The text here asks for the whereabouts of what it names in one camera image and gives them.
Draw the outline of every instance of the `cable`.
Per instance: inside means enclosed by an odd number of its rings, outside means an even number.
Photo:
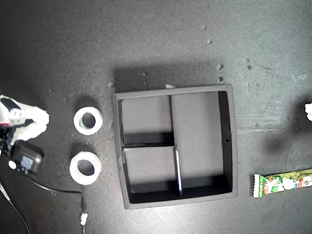
[[[11,204],[11,206],[14,208],[14,210],[16,211],[16,213],[18,213],[19,217],[21,218],[21,220],[24,222],[25,227],[27,229],[27,233],[30,234],[28,225],[24,219],[24,217],[19,213],[19,211],[16,209],[16,207],[14,206],[14,204],[11,202],[11,199],[8,195],[8,193],[6,192],[5,188],[3,187],[3,185],[0,183],[0,191],[2,192],[2,194],[4,195],[4,197],[8,200],[8,202]]]
[[[37,185],[38,187],[40,187],[40,188],[42,188],[42,189],[45,189],[45,190],[50,191],[50,192],[55,192],[55,193],[80,194],[80,195],[81,195],[82,216],[83,216],[84,214],[86,214],[86,207],[85,207],[85,203],[84,203],[85,199],[84,199],[84,194],[83,194],[83,192],[81,192],[81,191],[67,191],[67,190],[60,190],[60,189],[52,189],[52,188],[46,187],[46,186],[44,186],[44,185],[42,185],[42,184],[36,182],[35,180],[33,180],[31,177],[29,177],[29,176],[22,170],[22,168],[21,168],[21,166],[20,166],[20,163],[19,163],[17,160],[15,160],[15,163],[16,163],[16,165],[17,165],[18,170],[19,170],[28,180],[30,180],[33,184]],[[83,234],[85,234],[85,227],[84,227],[84,225],[82,225],[82,227],[83,227],[83,229],[82,229],[82,230],[83,230]]]
[[[20,216],[20,218],[23,220],[24,224],[25,224],[25,227],[27,229],[27,233],[30,234],[30,231],[29,231],[29,228],[28,228],[28,225],[25,221],[25,219],[23,218],[23,216],[19,213],[19,211],[15,208],[15,206],[13,205],[13,203],[11,201],[9,201],[11,206],[14,208],[14,210],[16,211],[16,213],[18,213],[18,215]]]

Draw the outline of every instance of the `white cable tie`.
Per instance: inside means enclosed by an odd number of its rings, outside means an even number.
[[[81,214],[81,217],[80,217],[80,219],[81,219],[81,225],[82,226],[84,226],[85,224],[86,224],[86,222],[87,222],[87,217],[88,217],[88,214],[87,213],[82,213]]]

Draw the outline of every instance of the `white object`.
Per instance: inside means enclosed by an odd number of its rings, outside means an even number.
[[[170,85],[170,84],[166,84],[166,89],[174,89],[174,88],[175,88],[175,86]]]
[[[93,165],[94,167],[93,175],[84,175],[83,173],[81,173],[81,171],[78,168],[78,162],[80,160],[87,160]],[[101,168],[102,164],[97,155],[91,152],[81,151],[78,154],[76,154],[70,161],[69,173],[72,176],[73,180],[76,181],[78,184],[89,185],[96,181],[99,173],[101,172]]]
[[[16,163],[12,160],[9,161],[9,167],[12,169],[12,170],[15,170],[16,169]]]
[[[4,195],[4,197],[10,201],[10,197],[8,195],[8,193],[6,192],[6,190],[4,189],[4,187],[2,186],[2,184],[0,183],[0,191],[2,192],[2,194]]]
[[[305,107],[306,107],[307,118],[308,120],[312,121],[312,103],[306,104]]]
[[[5,104],[1,100],[9,101],[11,104]],[[19,125],[24,124],[28,119],[31,119],[34,123],[20,128]],[[36,138],[46,131],[49,121],[49,114],[39,107],[22,104],[10,97],[0,95],[0,124],[17,127],[10,142],[11,145],[14,145],[18,139],[29,140],[30,138]]]
[[[95,119],[95,124],[92,128],[88,128],[84,125],[82,118],[86,113],[90,113],[93,115]],[[78,110],[74,116],[74,126],[77,129],[78,132],[84,135],[92,135],[96,133],[103,125],[103,116],[101,112],[94,107],[83,107],[80,110]]]
[[[81,222],[80,222],[80,224],[81,224],[82,226],[86,224],[86,222],[87,222],[87,217],[88,217],[88,214],[87,214],[87,213],[82,213],[82,214],[81,214],[81,217],[80,217]]]

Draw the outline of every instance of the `snack wrapper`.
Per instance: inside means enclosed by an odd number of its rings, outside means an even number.
[[[312,186],[312,169],[263,176],[254,174],[253,197]]]

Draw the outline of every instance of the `dust speck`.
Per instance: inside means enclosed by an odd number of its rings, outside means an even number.
[[[217,70],[219,70],[219,71],[220,71],[223,67],[224,67],[224,65],[223,65],[223,64],[221,64],[221,63],[219,63],[219,64],[218,64],[218,66],[217,66],[216,68],[217,68]]]

